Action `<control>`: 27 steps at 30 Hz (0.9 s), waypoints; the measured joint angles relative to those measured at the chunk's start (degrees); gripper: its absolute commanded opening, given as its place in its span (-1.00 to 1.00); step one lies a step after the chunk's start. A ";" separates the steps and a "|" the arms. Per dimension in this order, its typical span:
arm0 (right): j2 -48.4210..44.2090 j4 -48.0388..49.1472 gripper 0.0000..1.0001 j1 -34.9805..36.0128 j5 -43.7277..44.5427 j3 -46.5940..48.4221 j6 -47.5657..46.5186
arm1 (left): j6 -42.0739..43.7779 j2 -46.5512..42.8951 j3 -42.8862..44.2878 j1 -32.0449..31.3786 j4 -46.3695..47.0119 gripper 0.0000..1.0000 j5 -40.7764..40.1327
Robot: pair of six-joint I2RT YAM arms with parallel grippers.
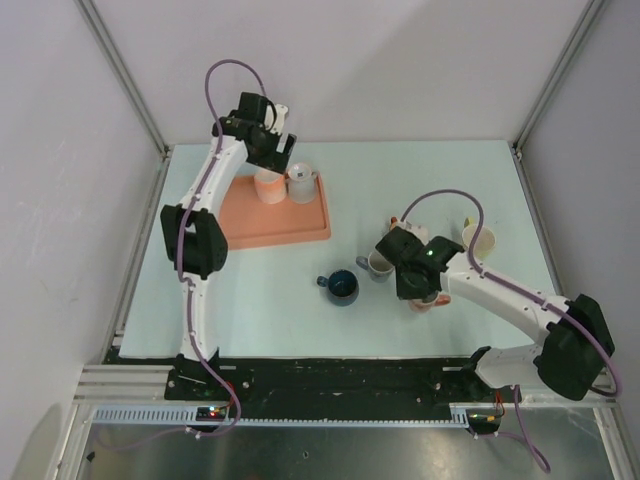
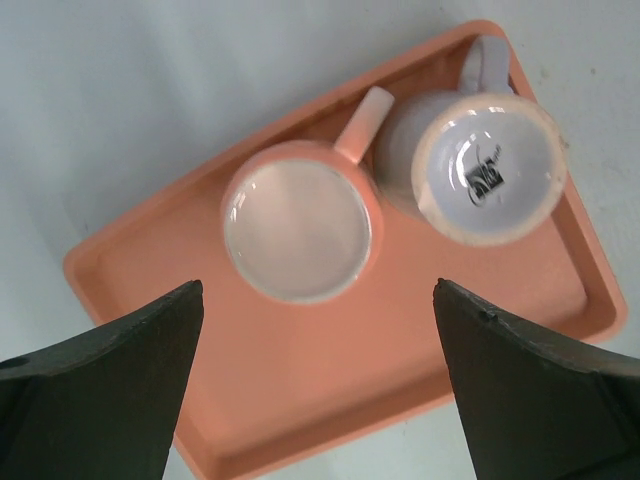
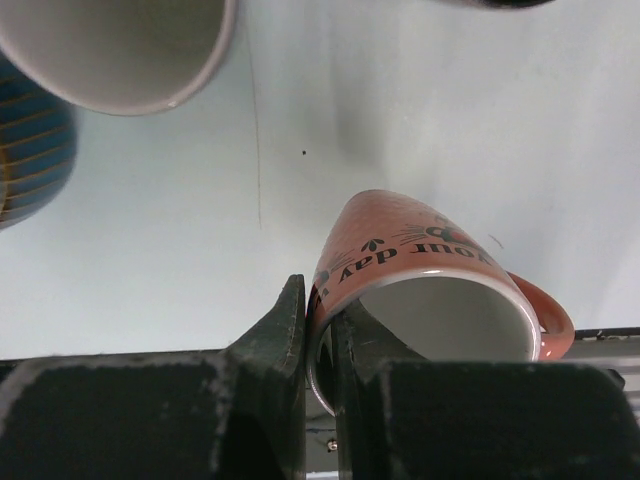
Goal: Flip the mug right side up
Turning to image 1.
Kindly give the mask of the grey blue mug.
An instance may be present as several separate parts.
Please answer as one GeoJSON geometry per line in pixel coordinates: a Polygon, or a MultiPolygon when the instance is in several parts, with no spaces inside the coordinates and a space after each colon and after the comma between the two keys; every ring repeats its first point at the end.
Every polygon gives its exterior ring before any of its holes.
{"type": "Polygon", "coordinates": [[[356,265],[365,270],[369,277],[377,283],[385,282],[394,272],[394,266],[377,250],[372,250],[367,256],[358,256],[356,265]]]}

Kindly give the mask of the clear glass mug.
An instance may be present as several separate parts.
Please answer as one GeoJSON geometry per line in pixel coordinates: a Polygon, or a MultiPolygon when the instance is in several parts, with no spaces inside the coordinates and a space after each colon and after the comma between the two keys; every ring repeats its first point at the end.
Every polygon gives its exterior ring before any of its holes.
{"type": "Polygon", "coordinates": [[[306,163],[295,163],[287,171],[288,195],[296,204],[308,204],[317,195],[317,172],[306,163]]]}

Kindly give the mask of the small pink mug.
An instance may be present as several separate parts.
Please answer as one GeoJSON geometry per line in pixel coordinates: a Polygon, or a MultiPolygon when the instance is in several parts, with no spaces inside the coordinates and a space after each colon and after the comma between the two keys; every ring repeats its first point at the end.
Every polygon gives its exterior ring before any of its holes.
{"type": "Polygon", "coordinates": [[[434,308],[447,306],[451,303],[451,296],[439,293],[426,299],[412,299],[408,301],[409,308],[415,313],[426,313],[434,308]]]}

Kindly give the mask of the yellow faceted mug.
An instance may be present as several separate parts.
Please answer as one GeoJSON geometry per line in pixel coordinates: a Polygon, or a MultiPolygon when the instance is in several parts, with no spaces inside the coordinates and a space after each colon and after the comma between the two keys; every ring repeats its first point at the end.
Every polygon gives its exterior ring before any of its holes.
{"type": "Polygon", "coordinates": [[[479,234],[474,244],[474,256],[484,260],[493,252],[496,246],[496,236],[489,227],[482,226],[478,228],[477,222],[472,217],[467,217],[464,220],[461,232],[461,239],[465,249],[470,247],[476,231],[479,231],[479,234]]]}

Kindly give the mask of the dark blue mug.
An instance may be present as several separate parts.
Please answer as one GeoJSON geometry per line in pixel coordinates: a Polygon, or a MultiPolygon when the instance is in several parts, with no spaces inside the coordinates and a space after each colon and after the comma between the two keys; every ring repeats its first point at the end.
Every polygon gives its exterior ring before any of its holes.
{"type": "Polygon", "coordinates": [[[329,302],[335,306],[349,306],[357,300],[359,295],[358,279],[349,270],[336,270],[328,277],[318,276],[316,284],[326,290],[329,302]]]}

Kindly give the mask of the large peach mug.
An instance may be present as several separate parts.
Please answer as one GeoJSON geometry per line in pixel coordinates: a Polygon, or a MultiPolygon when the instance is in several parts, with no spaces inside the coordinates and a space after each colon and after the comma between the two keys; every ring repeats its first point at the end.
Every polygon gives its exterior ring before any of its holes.
{"type": "Polygon", "coordinates": [[[282,174],[260,169],[253,177],[259,200],[265,204],[280,203],[287,196],[285,177],[282,174]]]}

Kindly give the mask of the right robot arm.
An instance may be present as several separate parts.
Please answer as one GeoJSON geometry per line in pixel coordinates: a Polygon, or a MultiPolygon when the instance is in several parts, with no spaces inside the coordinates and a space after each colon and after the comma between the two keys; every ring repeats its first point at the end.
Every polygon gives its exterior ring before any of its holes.
{"type": "Polygon", "coordinates": [[[423,243],[414,233],[396,227],[375,249],[395,268],[399,299],[459,296],[531,339],[522,347],[483,347],[472,355],[471,369],[461,379],[464,393],[473,400],[486,400],[505,386],[542,384],[579,401],[593,390],[615,351],[601,307],[587,295],[573,300],[544,296],[499,276],[442,236],[423,243]]]}

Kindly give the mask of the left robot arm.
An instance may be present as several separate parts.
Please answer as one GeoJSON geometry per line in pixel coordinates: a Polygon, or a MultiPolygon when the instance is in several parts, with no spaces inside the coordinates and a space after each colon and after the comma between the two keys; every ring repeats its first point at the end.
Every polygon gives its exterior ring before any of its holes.
{"type": "Polygon", "coordinates": [[[258,93],[243,92],[238,107],[212,128],[206,160],[191,187],[160,220],[167,257],[182,284],[183,340],[180,354],[210,360],[218,349],[207,316],[208,292],[226,263],[229,243],[219,223],[225,196],[240,167],[252,164],[283,175],[296,137],[284,134],[289,108],[258,93]]]}

